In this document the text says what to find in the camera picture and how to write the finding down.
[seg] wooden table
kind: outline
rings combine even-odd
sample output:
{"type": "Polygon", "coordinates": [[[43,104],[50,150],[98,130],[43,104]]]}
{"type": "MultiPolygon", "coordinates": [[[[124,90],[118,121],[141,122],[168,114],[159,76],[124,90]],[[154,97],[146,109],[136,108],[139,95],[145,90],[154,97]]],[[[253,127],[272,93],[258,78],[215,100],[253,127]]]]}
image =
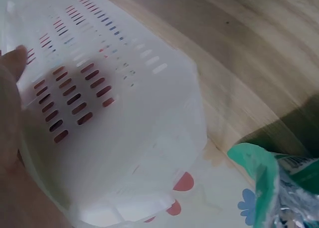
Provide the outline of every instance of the wooden table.
{"type": "Polygon", "coordinates": [[[198,67],[208,136],[319,156],[319,0],[111,0],[198,67]]]}

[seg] white plastic basket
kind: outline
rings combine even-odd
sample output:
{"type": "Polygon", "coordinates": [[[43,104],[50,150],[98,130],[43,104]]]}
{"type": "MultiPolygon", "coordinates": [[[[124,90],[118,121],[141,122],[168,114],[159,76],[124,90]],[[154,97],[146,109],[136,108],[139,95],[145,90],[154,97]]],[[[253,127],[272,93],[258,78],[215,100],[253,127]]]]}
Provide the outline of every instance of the white plastic basket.
{"type": "Polygon", "coordinates": [[[9,6],[29,172],[76,227],[145,219],[206,144],[196,66],[108,0],[9,6]]]}

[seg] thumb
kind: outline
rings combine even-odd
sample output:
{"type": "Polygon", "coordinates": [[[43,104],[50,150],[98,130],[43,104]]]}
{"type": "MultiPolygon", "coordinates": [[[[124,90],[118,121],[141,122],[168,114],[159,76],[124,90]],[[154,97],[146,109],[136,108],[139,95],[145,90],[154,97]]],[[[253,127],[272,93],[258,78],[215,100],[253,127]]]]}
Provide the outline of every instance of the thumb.
{"type": "Polygon", "coordinates": [[[21,77],[27,61],[27,51],[25,46],[20,45],[15,50],[8,52],[0,59],[0,64],[8,69],[8,71],[18,81],[21,77]]]}

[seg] plastic bag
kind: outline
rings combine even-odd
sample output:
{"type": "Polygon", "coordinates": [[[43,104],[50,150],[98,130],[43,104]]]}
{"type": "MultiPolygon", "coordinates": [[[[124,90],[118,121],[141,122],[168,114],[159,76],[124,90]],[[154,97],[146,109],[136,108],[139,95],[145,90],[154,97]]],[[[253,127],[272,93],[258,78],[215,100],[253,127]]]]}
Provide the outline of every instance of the plastic bag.
{"type": "Polygon", "coordinates": [[[319,227],[319,159],[249,143],[235,145],[227,155],[256,182],[254,228],[319,227]]]}

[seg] red pattern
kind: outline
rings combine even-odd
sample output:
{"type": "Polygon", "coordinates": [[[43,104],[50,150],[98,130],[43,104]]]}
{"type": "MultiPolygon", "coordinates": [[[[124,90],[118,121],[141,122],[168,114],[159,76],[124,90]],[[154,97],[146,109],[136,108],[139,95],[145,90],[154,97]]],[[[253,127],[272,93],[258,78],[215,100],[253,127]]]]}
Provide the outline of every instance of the red pattern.
{"type": "MultiPolygon", "coordinates": [[[[174,186],[173,190],[178,192],[187,192],[191,190],[194,187],[194,179],[191,176],[190,173],[185,172],[184,175],[181,177],[181,179],[177,182],[177,184],[174,186]]],[[[171,205],[169,209],[166,210],[168,214],[171,216],[177,216],[181,213],[181,206],[177,200],[175,200],[174,204],[171,205]]],[[[145,223],[150,223],[155,219],[155,217],[152,217],[145,221],[145,223]]]]}

